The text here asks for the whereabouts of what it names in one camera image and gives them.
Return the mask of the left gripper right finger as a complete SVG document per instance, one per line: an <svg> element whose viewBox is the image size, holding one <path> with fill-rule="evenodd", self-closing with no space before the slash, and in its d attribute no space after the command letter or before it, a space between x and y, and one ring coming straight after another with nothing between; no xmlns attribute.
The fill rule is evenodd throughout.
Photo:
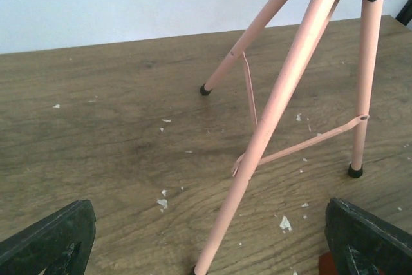
<svg viewBox="0 0 412 275"><path fill-rule="evenodd" d="M360 207L331 198L324 230L338 274L411 274L411 235Z"/></svg>

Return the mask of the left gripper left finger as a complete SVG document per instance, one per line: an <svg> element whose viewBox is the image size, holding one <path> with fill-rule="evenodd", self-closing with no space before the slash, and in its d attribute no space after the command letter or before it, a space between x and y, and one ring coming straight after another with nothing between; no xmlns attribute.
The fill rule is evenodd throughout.
<svg viewBox="0 0 412 275"><path fill-rule="evenodd" d="M1 274L84 274L96 234L90 200L77 200L1 242Z"/></svg>

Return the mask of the reddish-brown wooden metronome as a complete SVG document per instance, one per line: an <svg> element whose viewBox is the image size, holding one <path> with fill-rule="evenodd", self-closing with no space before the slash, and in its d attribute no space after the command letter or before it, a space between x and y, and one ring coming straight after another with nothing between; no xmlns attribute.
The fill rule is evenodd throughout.
<svg viewBox="0 0 412 275"><path fill-rule="evenodd" d="M331 252L326 252L319 257L319 275L338 275Z"/></svg>

